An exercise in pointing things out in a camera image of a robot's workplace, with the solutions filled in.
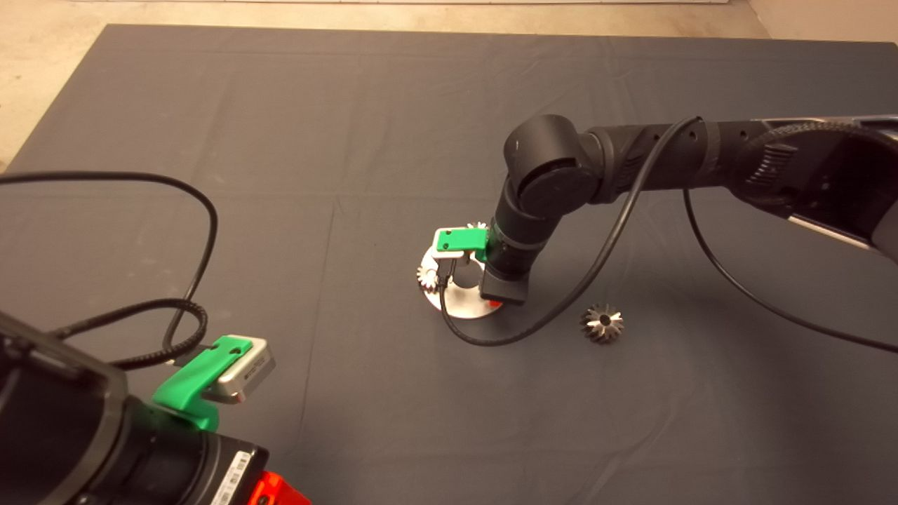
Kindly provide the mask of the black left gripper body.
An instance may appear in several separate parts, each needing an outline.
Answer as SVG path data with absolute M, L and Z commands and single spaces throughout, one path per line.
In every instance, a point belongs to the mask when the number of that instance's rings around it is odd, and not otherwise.
M 269 451 L 218 433 L 202 435 L 196 504 L 248 504 L 269 462 Z

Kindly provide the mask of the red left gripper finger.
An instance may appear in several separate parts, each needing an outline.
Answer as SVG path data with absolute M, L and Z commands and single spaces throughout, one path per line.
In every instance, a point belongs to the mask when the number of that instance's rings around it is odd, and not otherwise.
M 250 505 L 310 505 L 311 500 L 289 485 L 282 476 L 262 472 L 248 499 Z

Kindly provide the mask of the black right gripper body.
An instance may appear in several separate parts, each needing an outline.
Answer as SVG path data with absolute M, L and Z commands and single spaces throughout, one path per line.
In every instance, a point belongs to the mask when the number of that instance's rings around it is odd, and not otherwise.
M 490 242 L 485 249 L 484 271 L 480 283 L 483 299 L 522 306 L 528 300 L 530 270 L 535 250 L 522 249 L 506 242 Z

